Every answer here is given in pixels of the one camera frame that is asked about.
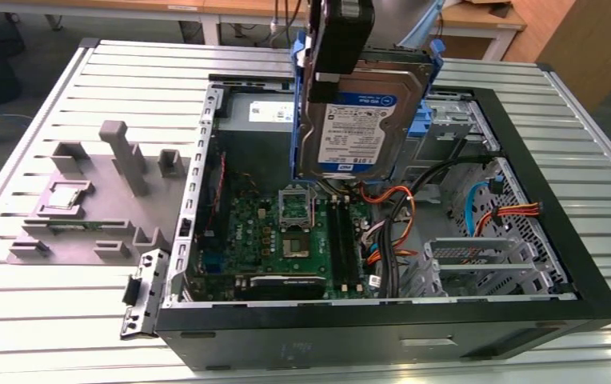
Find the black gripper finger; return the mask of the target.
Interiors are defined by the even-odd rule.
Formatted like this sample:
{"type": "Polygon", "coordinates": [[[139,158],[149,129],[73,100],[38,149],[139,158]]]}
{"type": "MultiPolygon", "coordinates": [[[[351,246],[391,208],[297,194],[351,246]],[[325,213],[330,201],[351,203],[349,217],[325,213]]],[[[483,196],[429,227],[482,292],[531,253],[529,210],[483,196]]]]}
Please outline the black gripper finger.
{"type": "Polygon", "coordinates": [[[311,73],[306,82],[306,100],[311,103],[331,103],[339,90],[341,75],[311,73]]]}

